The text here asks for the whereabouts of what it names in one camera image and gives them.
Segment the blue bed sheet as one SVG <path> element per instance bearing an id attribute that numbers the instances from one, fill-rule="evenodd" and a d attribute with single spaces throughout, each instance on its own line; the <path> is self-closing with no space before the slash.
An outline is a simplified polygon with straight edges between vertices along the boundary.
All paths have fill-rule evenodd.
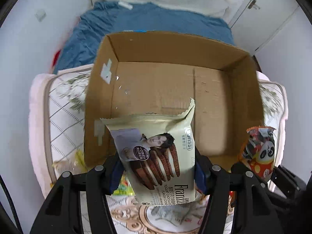
<path id="1" fill-rule="evenodd" d="M 228 24 L 220 18 L 165 9 L 153 3 L 133 4 L 128 9 L 118 2 L 100 1 L 80 16 L 53 72 L 93 63 L 104 36 L 125 31 L 170 31 L 234 44 Z"/>

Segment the green gumball candy packet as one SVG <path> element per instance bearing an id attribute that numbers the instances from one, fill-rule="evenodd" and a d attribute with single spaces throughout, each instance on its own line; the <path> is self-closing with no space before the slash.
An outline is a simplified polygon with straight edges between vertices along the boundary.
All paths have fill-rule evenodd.
<path id="1" fill-rule="evenodd" d="M 117 189 L 113 192 L 113 195 L 126 195 L 126 196 L 135 195 L 132 186 L 129 182 L 129 179 L 125 174 L 122 175 L 120 183 Z"/>

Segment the orange panda snack packet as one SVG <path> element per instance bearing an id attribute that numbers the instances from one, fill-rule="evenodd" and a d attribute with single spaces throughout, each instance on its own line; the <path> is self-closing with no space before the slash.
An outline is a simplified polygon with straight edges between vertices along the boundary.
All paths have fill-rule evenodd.
<path id="1" fill-rule="evenodd" d="M 274 168 L 274 130 L 269 126 L 248 128 L 248 138 L 238 155 L 239 161 L 265 182 L 270 179 Z"/>

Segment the white quilted floral mat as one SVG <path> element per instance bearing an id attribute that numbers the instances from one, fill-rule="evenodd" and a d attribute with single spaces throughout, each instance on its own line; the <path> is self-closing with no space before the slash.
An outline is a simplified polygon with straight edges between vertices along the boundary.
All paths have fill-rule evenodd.
<path id="1" fill-rule="evenodd" d="M 28 118 L 29 150 L 34 173 L 47 196 L 59 176 L 70 171 L 84 173 L 74 166 L 77 149 L 84 153 L 85 96 L 92 65 L 40 74 L 30 90 Z M 264 123 L 273 127 L 276 164 L 282 162 L 288 99 L 283 85 L 257 74 L 264 108 Z M 135 196 L 109 195 L 108 207 L 118 233 L 198 233 L 208 197 L 196 195 L 176 221 L 177 207 L 171 209 L 141 206 Z"/>

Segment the white cabinet door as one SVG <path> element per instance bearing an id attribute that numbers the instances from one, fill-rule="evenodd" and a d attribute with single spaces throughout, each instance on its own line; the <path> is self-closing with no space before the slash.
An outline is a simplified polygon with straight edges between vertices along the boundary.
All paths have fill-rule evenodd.
<path id="1" fill-rule="evenodd" d="M 296 0 L 250 0 L 231 27 L 237 47 L 254 55 L 293 15 Z"/>

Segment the Franzzi chocolate cookie packet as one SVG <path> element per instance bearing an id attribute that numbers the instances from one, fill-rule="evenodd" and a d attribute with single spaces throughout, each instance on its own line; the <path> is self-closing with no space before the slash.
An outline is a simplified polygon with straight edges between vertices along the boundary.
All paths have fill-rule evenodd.
<path id="1" fill-rule="evenodd" d="M 139 204 L 195 200 L 195 101 L 179 115 L 146 113 L 100 121 L 109 130 Z"/>

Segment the open cardboard box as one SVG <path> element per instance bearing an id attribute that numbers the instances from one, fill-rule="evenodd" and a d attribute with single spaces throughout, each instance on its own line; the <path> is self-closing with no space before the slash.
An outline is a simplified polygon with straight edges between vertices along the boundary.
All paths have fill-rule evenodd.
<path id="1" fill-rule="evenodd" d="M 177 115 L 195 101 L 192 131 L 199 152 L 229 169 L 247 139 L 264 123 L 255 63 L 242 49 L 174 32 L 120 32 L 104 37 L 85 102 L 85 162 L 93 167 L 115 153 L 101 118 L 135 113 Z"/>

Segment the yellow snack packet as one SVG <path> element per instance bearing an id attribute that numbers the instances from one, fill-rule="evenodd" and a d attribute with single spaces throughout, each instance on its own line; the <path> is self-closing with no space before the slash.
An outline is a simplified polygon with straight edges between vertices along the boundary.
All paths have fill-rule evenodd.
<path id="1" fill-rule="evenodd" d="M 81 172 L 86 172 L 87 168 L 84 161 L 84 153 L 80 149 L 77 149 L 74 154 L 74 166 Z"/>

